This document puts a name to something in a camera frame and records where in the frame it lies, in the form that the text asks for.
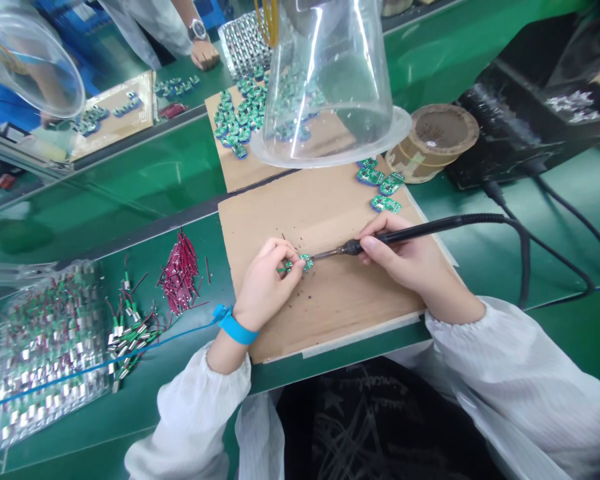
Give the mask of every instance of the blue wristband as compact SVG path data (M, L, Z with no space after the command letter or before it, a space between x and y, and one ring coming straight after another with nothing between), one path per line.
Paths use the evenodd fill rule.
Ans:
M215 322L220 322L220 328L242 345L250 345L258 338L258 332L247 330L233 318L233 307L220 304L213 311L213 316Z

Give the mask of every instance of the hand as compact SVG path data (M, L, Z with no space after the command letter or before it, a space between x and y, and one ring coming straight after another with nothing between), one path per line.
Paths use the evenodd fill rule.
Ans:
M194 40L191 60L200 70L209 70L220 62L220 54L209 40Z
M382 266L403 287L422 293L455 276L436 244L426 237L386 245L372 235L412 227L398 215L384 211L371 220L354 239L360 240L364 252L359 256L365 265L372 261Z
M480 320L485 306L454 275L432 239L419 237L389 246L371 236L412 226L394 213L380 213L354 236L365 250L359 255L362 262L378 263L400 285L420 294L440 321L463 324Z
M65 119L54 117L52 114L40 110L40 124L42 128L48 129L52 125L56 125Z
M286 260L293 266L281 275ZM305 261L290 242L269 239L249 266L233 308L233 316L247 330L259 331L280 310L302 278Z

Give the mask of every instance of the black cable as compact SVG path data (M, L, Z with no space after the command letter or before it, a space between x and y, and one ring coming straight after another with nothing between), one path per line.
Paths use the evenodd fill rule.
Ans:
M485 184L483 184L483 188L484 188L487 196L490 199L492 199L494 202L496 202L496 204L498 204L498 206L500 208L502 208L502 210L504 210L504 212L510 218L520 222L518 217L516 217L515 214L511 211L511 209L507 206L507 201L504 198L504 194L502 192L502 188L500 188L500 185L498 185L494 181L490 181L490 182L486 182ZM560 253L556 252L556 250L554 250L553 248L548 246L546 243L544 243L542 240L540 240L538 237L536 237L534 234L532 234L529 230L527 230L527 232L528 232L529 238L531 240L533 240L540 248L543 248L544 250L546 250L548 253L550 253L552 256L554 256L558 261L562 262L572 272L574 272L576 275L578 275L580 278L582 278L582 280L585 282L585 284L587 286L586 290L584 292L579 293L578 295L575 295L575 296L569 297L569 298L565 298L565 299L552 301L550 303L545 304L544 307L546 307L548 305L558 305L560 303L566 303L568 301L572 301L572 300L576 300L576 299L582 299L584 297L588 297L590 294L592 294L595 291L595 284L593 283L591 278L584 271L580 270L580 268L576 267L572 262L570 262L570 260L568 260L566 257L562 256Z
M545 182L542 178L535 176L533 179L542 190L547 192L550 196L554 198L554 200L556 200L556 202L558 202L569 212L571 212L573 216L580 220L580 222L582 222L582 224L584 224L584 226L588 228L588 230L593 234L593 236L598 240L598 242L600 242L600 232L582 213L580 213L578 209L576 209L572 204L570 204L568 201L566 201L564 198L558 195L558 193L553 188L551 188L549 184L547 184L547 182Z
M520 257L522 261L522 275L520 282L520 297L518 298L518 307L524 310L529 298L529 282L531 280L531 243L529 242L529 232L517 220L506 218L498 213L470 213L468 215L458 215L462 220L462 225L471 225L473 223L506 223L512 226L518 236L520 236Z

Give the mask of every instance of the cardboard tube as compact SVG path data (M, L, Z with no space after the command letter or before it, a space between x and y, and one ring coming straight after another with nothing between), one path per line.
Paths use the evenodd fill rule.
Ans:
M464 108L440 103L416 110L408 136L385 156L406 183L431 180L478 140L480 127Z

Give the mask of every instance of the wristwatch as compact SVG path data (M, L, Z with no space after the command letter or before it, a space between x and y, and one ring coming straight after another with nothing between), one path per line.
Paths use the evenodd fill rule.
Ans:
M205 24L198 19L193 19L191 26L187 29L190 40L206 40L208 38Z

